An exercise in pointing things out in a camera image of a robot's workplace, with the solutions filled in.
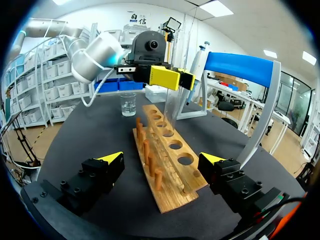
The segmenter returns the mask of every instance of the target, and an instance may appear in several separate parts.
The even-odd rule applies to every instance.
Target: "black table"
[[[150,104],[144,94],[136,96],[136,116],[121,114],[120,96],[98,97],[91,107],[80,103],[61,126],[42,165],[38,180],[47,179],[57,188],[81,168],[81,162],[124,152],[125,170],[108,195],[103,195],[83,218],[103,228],[139,236],[220,239],[233,231],[240,220],[220,195],[208,186],[199,198],[176,210],[160,214],[143,172],[132,129],[136,117],[145,125],[142,105]],[[156,104],[163,111],[164,103]],[[186,111],[199,107],[190,104]],[[205,152],[222,158],[236,158],[248,137],[208,113],[207,116],[178,120],[176,130],[198,155]],[[263,182],[263,190],[276,187],[291,196],[302,196],[298,182],[263,148],[259,147],[244,167],[246,174]],[[294,207],[287,205],[283,213]]]

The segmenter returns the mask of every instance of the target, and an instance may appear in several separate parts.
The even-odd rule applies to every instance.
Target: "ceiling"
[[[45,0],[34,9],[34,18],[59,18],[80,9],[108,3],[142,3],[173,9],[207,23],[219,30],[249,55],[273,60],[263,50],[277,53],[277,60],[310,82],[317,77],[316,67],[302,59],[303,51],[315,52],[306,41],[311,34],[300,28],[279,0],[220,0],[234,14],[213,17],[201,8],[209,0],[71,0],[57,6]]]

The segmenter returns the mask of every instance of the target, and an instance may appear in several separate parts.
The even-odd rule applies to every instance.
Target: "blue bin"
[[[10,78],[10,72],[7,71],[5,73],[5,82],[6,82],[6,85],[9,86],[9,84],[11,83],[11,78]]]
[[[128,90],[140,90],[144,87],[143,82],[134,82],[130,81],[127,78],[119,78],[119,90],[128,91]]]
[[[15,68],[12,68],[10,70],[10,83],[13,82],[15,80]]]
[[[11,63],[11,68],[14,68],[16,65],[22,65],[25,63],[25,55],[20,54],[12,63]]]
[[[101,81],[94,84],[94,90],[97,89]],[[118,79],[108,79],[100,88],[98,93],[115,92],[118,91]]]
[[[233,91],[238,91],[238,89],[239,89],[237,86],[234,86],[232,84],[228,84],[228,87],[232,88]]]

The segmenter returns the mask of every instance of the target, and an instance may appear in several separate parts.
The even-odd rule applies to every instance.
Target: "cardboard box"
[[[243,82],[237,81],[235,79],[230,79],[228,77],[222,77],[222,76],[220,76],[219,79],[222,82],[225,82],[227,84],[232,84],[233,86],[238,87],[238,92],[247,90],[247,85]]]
[[[228,79],[231,79],[231,80],[236,80],[235,76],[231,76],[231,75],[228,75],[228,74],[224,74],[224,73],[220,73],[220,72],[215,72],[214,74],[218,79],[220,79],[220,77],[222,77],[222,78],[228,78]]]

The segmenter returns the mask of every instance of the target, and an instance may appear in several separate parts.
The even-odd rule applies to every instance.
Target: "robotic arm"
[[[195,77],[192,74],[164,62],[166,41],[160,33],[145,31],[139,34],[125,61],[129,64],[117,65],[125,51],[110,33],[101,33],[88,45],[79,38],[81,32],[81,28],[73,27],[67,21],[32,18],[18,34],[9,54],[10,59],[20,53],[25,37],[64,35],[63,44],[70,58],[71,72],[81,83],[90,84],[103,69],[115,68],[117,74],[129,74],[136,82],[159,85],[175,91],[179,86],[193,89]]]

